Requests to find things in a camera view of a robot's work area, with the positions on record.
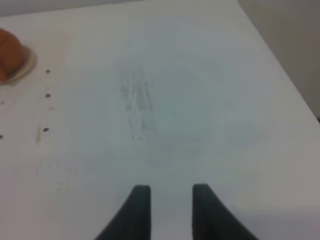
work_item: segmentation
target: table surface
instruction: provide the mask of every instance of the table surface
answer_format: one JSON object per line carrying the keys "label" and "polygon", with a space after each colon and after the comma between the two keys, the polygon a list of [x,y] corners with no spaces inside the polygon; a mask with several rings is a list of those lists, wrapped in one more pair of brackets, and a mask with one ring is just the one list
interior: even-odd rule
{"label": "table surface", "polygon": [[261,240],[319,239],[319,123],[235,0],[0,26],[37,55],[0,87],[2,240],[93,240],[137,184],[152,189],[152,240],[191,240],[197,183]]}

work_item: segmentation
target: gray wall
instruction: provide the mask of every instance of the gray wall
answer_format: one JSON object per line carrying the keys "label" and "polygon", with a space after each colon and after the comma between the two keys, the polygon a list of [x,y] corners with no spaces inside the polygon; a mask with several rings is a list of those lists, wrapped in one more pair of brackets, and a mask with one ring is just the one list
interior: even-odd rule
{"label": "gray wall", "polygon": [[238,1],[312,112],[320,117],[320,1]]}
{"label": "gray wall", "polygon": [[0,0],[0,17],[134,0]]}

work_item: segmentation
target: wall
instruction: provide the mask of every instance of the wall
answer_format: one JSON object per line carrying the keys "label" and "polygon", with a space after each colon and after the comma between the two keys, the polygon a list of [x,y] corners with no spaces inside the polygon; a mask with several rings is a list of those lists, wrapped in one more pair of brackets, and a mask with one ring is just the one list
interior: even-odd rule
{"label": "wall", "polygon": [[134,0],[0,0],[0,17]]}
{"label": "wall", "polygon": [[320,117],[320,1],[238,2],[312,112]]}

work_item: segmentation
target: white table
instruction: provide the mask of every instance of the white table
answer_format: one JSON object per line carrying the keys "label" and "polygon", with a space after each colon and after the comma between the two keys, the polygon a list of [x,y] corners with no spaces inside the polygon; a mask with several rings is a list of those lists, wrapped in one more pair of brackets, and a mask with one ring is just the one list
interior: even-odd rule
{"label": "white table", "polygon": [[319,123],[235,0],[0,26],[38,59],[0,87],[2,240],[93,240],[136,184],[152,189],[152,240],[191,240],[196,183],[261,240],[320,238]]}

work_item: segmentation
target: orange object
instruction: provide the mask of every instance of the orange object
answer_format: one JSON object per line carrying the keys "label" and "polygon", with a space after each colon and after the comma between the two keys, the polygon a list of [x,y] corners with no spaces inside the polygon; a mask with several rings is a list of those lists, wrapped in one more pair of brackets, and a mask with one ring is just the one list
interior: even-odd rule
{"label": "orange object", "polygon": [[24,51],[18,38],[0,29],[0,82],[5,82],[23,61]]}

